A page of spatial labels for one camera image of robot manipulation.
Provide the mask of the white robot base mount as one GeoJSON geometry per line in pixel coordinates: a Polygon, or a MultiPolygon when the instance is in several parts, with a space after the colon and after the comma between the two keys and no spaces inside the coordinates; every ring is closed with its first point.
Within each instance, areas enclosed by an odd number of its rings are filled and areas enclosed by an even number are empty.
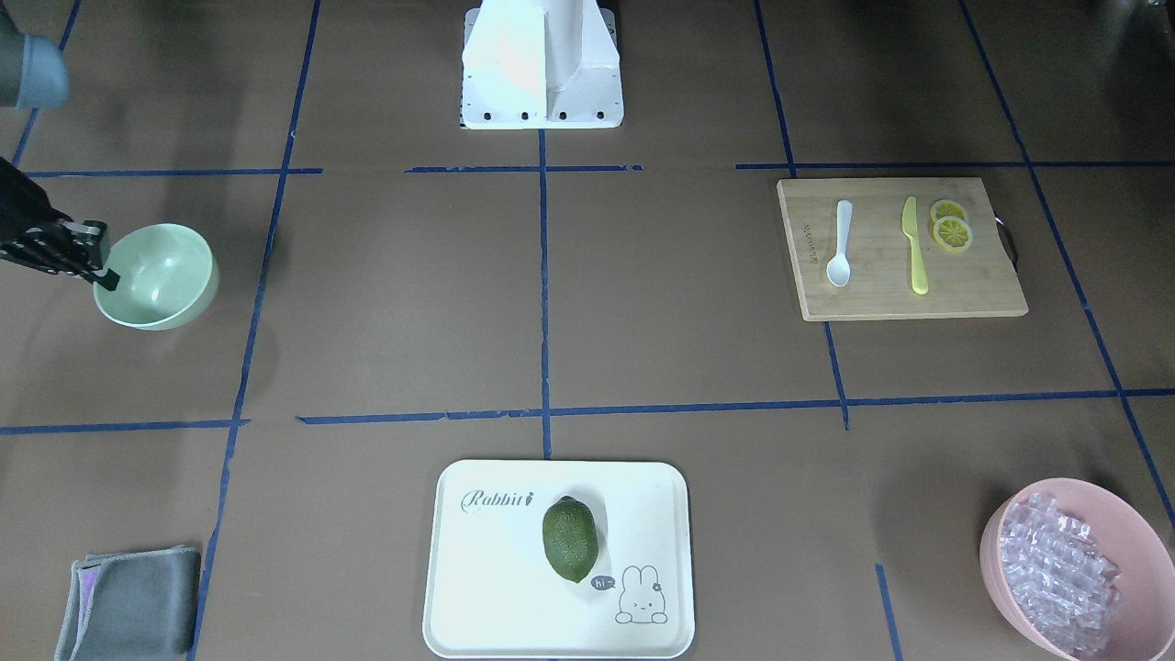
{"type": "Polygon", "coordinates": [[[483,1],[465,13],[462,65],[465,129],[615,129],[624,119],[612,1],[483,1]]]}

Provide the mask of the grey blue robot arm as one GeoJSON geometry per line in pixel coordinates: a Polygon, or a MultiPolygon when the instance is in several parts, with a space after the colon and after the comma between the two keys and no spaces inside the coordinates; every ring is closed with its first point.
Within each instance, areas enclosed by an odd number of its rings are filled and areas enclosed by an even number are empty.
{"type": "MultiPolygon", "coordinates": [[[[63,104],[70,75],[62,50],[41,35],[21,32],[4,11],[1,101],[41,109],[63,104]]],[[[67,274],[115,290],[120,275],[106,268],[110,252],[105,222],[76,221],[51,204],[41,186],[1,160],[1,256],[42,274],[67,274]]]]}

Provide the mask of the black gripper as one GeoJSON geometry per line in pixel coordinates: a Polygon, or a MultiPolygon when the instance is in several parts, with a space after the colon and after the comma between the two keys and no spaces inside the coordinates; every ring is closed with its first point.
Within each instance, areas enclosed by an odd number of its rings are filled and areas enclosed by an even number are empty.
{"type": "Polygon", "coordinates": [[[67,274],[118,290],[120,275],[106,267],[110,251],[101,221],[78,222],[60,213],[8,158],[1,158],[1,248],[4,259],[43,274],[67,274]]]}

